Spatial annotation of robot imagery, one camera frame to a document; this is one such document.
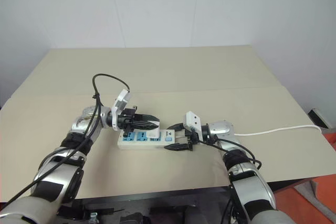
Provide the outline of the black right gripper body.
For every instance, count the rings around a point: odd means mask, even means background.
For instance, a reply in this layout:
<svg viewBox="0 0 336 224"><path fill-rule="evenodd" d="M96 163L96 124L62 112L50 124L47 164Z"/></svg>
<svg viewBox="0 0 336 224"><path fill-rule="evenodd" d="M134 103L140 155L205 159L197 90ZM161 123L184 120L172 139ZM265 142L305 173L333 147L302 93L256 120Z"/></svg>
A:
<svg viewBox="0 0 336 224"><path fill-rule="evenodd" d="M187 138L187 149L189 151L193 150L193 146L198 144L199 142L199 137L198 137L198 133L194 130L184 130L184 135Z"/></svg>

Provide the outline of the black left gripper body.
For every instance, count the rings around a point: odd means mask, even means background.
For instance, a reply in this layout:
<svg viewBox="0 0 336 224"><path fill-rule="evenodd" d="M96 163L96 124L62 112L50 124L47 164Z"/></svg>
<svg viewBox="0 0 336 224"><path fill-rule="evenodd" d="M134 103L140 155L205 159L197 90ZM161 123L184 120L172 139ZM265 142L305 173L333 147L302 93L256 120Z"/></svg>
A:
<svg viewBox="0 0 336 224"><path fill-rule="evenodd" d="M128 137L129 133L135 130L136 124L134 123L135 113L137 106L124 109L120 115L118 115L117 126L123 131L123 137Z"/></svg>

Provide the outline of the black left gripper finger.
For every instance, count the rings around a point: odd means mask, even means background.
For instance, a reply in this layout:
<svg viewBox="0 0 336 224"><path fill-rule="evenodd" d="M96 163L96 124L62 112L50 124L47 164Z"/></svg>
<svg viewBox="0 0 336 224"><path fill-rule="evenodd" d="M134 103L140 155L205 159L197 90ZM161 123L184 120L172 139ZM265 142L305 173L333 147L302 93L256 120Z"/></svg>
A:
<svg viewBox="0 0 336 224"><path fill-rule="evenodd" d="M156 124L150 121L133 121L132 128L139 130L153 130L156 128Z"/></svg>
<svg viewBox="0 0 336 224"><path fill-rule="evenodd" d="M157 117L153 116L153 115L149 115L149 114L135 114L134 115L134 120L135 121L154 121L154 122L159 122L160 119L158 119Z"/></svg>

